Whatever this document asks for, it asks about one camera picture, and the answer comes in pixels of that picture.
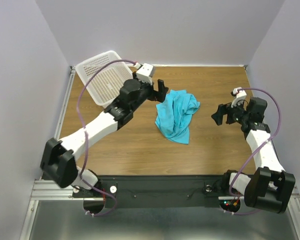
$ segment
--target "gray floor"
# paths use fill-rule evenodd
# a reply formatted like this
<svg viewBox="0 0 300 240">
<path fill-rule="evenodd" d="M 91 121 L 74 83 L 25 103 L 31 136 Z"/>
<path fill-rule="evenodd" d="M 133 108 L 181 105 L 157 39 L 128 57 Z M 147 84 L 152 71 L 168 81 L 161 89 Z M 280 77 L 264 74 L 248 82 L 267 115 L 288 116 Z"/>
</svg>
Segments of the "gray floor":
<svg viewBox="0 0 300 240">
<path fill-rule="evenodd" d="M 240 211 L 248 211 L 243 206 Z M 117 209 L 84 214 L 82 202 L 39 203 L 31 240 L 297 240 L 289 211 L 231 216 L 216 208 Z"/>
</svg>

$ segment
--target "white plastic basket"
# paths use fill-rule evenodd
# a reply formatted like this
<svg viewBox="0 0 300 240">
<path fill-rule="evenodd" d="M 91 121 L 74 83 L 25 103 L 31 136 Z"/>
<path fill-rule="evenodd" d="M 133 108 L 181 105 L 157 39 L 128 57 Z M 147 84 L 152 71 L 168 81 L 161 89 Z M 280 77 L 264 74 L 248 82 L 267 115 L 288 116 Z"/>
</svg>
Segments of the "white plastic basket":
<svg viewBox="0 0 300 240">
<path fill-rule="evenodd" d="M 121 57 L 115 51 L 106 51 L 79 63 L 75 71 L 85 85 L 97 70 L 118 59 Z M 116 62 L 95 76 L 86 89 L 97 105 L 106 108 L 128 79 L 132 79 L 132 71 L 124 62 Z"/>
</svg>

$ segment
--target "white wall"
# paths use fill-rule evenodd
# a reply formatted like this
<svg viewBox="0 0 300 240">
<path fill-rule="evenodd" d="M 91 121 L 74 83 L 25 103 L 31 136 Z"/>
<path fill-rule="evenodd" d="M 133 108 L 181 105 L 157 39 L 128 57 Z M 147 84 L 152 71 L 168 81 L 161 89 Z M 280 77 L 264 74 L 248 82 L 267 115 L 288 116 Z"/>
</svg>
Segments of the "white wall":
<svg viewBox="0 0 300 240">
<path fill-rule="evenodd" d="M 18 240 L 69 64 L 34 0 L 0 0 L 0 240 Z"/>
<path fill-rule="evenodd" d="M 269 90 L 282 110 L 282 127 L 274 145 L 300 191 L 300 0 L 286 0 L 247 68 L 250 84 Z M 275 130 L 275 106 L 265 120 Z"/>
<path fill-rule="evenodd" d="M 69 64 L 248 64 L 284 0 L 36 0 Z"/>
</svg>

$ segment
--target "wooden tabletop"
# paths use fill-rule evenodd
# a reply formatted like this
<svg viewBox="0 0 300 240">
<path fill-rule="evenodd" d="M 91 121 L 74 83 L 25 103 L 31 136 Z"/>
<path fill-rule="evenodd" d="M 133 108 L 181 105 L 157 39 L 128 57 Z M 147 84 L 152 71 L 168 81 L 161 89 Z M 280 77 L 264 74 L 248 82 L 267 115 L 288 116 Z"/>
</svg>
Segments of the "wooden tabletop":
<svg viewBox="0 0 300 240">
<path fill-rule="evenodd" d="M 146 101 L 133 119 L 89 149 L 87 167 L 98 175 L 202 175 L 238 170 L 251 155 L 239 124 L 217 126 L 211 119 L 219 104 L 233 100 L 231 90 L 249 87 L 243 67 L 157 67 L 154 82 L 164 80 L 173 90 L 186 89 L 201 103 L 189 125 L 189 145 L 167 140 L 155 125 L 157 102 Z M 76 75 L 71 89 L 60 138 L 79 128 L 76 112 L 83 88 Z M 80 103 L 86 123 L 103 110 L 86 91 Z M 81 166 L 83 156 L 77 161 Z M 255 172 L 250 162 L 245 173 Z"/>
</svg>

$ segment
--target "purple cable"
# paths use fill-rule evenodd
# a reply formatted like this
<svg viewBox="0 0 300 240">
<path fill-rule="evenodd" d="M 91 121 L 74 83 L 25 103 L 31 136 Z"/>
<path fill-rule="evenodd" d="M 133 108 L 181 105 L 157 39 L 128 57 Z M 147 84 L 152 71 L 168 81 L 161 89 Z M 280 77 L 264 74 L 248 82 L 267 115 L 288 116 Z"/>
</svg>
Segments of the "purple cable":
<svg viewBox="0 0 300 240">
<path fill-rule="evenodd" d="M 92 214 L 90 213 L 89 211 L 86 211 L 86 214 L 90 214 L 91 216 L 104 216 L 104 215 L 107 215 L 109 213 L 111 213 L 117 206 L 118 202 L 117 202 L 117 199 L 112 195 L 112 194 L 109 194 L 105 191 L 102 191 L 94 186 L 92 186 L 90 183 L 88 183 L 86 180 L 83 179 L 82 177 L 82 174 L 87 166 L 87 162 L 88 162 L 88 154 L 89 154 L 89 139 L 88 139 L 88 133 L 86 131 L 86 123 L 85 123 L 85 120 L 83 118 L 83 116 L 81 115 L 80 113 L 80 109 L 79 109 L 79 104 L 80 104 L 80 101 L 81 101 L 81 98 L 85 92 L 85 90 L 87 89 L 87 86 L 89 85 L 89 83 L 95 78 L 95 76 L 97 74 L 99 74 L 102 70 L 104 70 L 106 67 L 108 67 L 109 65 L 111 64 L 114 64 L 114 63 L 120 63 L 120 62 L 126 62 L 126 63 L 131 63 L 131 64 L 136 64 L 136 62 L 134 61 L 131 61 L 131 60 L 126 60 L 126 59 L 118 59 L 118 60 L 114 60 L 114 61 L 111 61 L 111 62 L 108 62 L 106 65 L 104 65 L 103 67 L 101 67 L 98 71 L 95 72 L 95 74 L 93 74 L 93 76 L 89 79 L 89 81 L 84 85 L 80 95 L 79 95 L 79 98 L 78 98 L 78 101 L 76 103 L 76 112 L 78 113 L 78 116 L 80 118 L 80 121 L 82 123 L 82 127 L 83 127 L 83 131 L 84 131 L 84 137 L 85 137 L 85 154 L 84 154 L 84 162 L 83 162 L 83 166 L 82 166 L 82 170 L 81 172 L 79 173 L 79 177 L 81 178 L 81 180 L 87 185 L 89 186 L 91 189 L 95 190 L 96 192 L 98 193 L 101 193 L 103 195 L 106 195 L 110 198 L 112 198 L 114 200 L 114 206 L 109 210 L 109 211 L 106 211 L 104 213 L 97 213 L 97 214 Z"/>
<path fill-rule="evenodd" d="M 254 87 L 245 87 L 245 88 L 241 88 L 238 89 L 238 91 L 242 91 L 242 90 L 254 90 L 254 91 L 259 91 L 262 93 L 267 94 L 274 102 L 276 109 L 278 110 L 278 125 L 276 127 L 276 130 L 274 132 L 274 134 L 272 136 L 270 136 L 265 142 L 263 142 L 256 150 L 253 151 L 253 153 L 251 154 L 251 156 L 246 160 L 246 162 L 242 165 L 242 167 L 240 168 L 240 170 L 236 173 L 235 177 L 233 178 L 230 186 L 229 186 L 229 193 L 230 195 L 234 196 L 234 197 L 241 197 L 241 194 L 234 194 L 232 192 L 232 188 L 233 185 L 235 183 L 235 181 L 238 179 L 239 175 L 242 173 L 242 171 L 244 170 L 244 168 L 247 166 L 247 164 L 251 161 L 251 159 L 260 151 L 260 149 L 262 149 L 264 147 L 264 145 L 266 145 L 269 141 L 271 141 L 275 136 L 277 136 L 279 130 L 280 130 L 280 126 L 281 126 L 281 110 L 279 107 L 278 102 L 276 101 L 276 99 L 267 91 L 259 89 L 259 88 L 254 88 Z M 250 215 L 250 214 L 255 214 L 258 213 L 260 211 L 260 209 L 254 210 L 254 211 L 250 211 L 250 212 L 243 212 L 243 213 L 234 213 L 235 215 Z"/>
</svg>

